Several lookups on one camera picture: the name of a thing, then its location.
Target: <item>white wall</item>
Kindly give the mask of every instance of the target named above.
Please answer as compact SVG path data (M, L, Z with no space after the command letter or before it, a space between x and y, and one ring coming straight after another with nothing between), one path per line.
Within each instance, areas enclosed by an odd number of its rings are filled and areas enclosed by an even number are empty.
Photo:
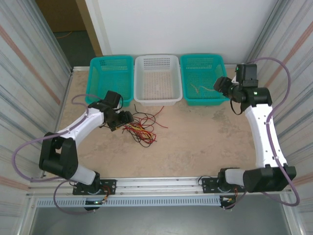
M104 55L218 53L243 62L276 0L86 0Z

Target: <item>vented panel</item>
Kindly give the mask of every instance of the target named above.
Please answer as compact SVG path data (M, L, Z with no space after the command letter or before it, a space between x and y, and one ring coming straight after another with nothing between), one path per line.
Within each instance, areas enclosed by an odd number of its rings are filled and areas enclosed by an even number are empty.
M86 198L60 198L60 207L94 207L85 205ZM220 206L219 196L182 197L109 197L102 207L151 207L151 206ZM38 200L37 207L55 207L52 198Z

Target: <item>floor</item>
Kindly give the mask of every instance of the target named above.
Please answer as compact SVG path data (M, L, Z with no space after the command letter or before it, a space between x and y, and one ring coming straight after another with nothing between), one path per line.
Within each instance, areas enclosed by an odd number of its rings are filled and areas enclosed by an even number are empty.
M82 211L82 208L71 209ZM39 208L33 235L290 235L282 205L247 195L232 211L217 206L107 207L67 215Z
M94 54L87 31L74 31L69 33L70 32L54 33L54 36L57 38L70 65L72 67L89 66L90 60L96 57L96 55Z
M227 74L233 77L234 69ZM88 71L74 73L60 128L84 112L70 100L86 92L87 81ZM134 104L138 110L152 114L161 108L132 101L125 110L133 113ZM140 146L129 133L96 128L78 147L79 163L101 177L215 176L223 167L255 168L250 126L244 115L232 113L229 102L211 107L188 106L183 99L174 106L165 106L156 120L168 129L156 126L157 142L149 148Z

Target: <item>metal base plate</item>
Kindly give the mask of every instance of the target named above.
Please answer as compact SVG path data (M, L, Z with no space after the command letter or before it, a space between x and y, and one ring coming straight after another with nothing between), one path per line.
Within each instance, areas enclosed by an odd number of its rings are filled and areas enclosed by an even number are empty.
M73 195L107 195L108 193L104 191L102 186L108 186L110 188L109 195L115 195L116 180L100 180L100 189L97 193L91 194L87 191L83 191L79 187L73 188Z
M202 178L203 193L235 193L235 188L238 192L245 192L245 189L239 185L233 185L229 190L223 191L219 188L218 178Z

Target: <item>plastic basket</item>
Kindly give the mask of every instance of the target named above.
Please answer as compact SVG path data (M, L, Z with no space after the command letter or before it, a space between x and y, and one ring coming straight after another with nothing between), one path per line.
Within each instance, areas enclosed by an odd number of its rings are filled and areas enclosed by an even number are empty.
M220 105L229 100L213 89L221 76L227 76L220 55L193 54L180 58L184 97L188 105Z
M134 59L131 56L104 56L93 58L86 93L104 98L107 91L122 95L124 106L129 106L134 94ZM86 96L86 103L97 101Z
M134 99L144 106L174 105L182 99L179 60L145 55L135 60Z

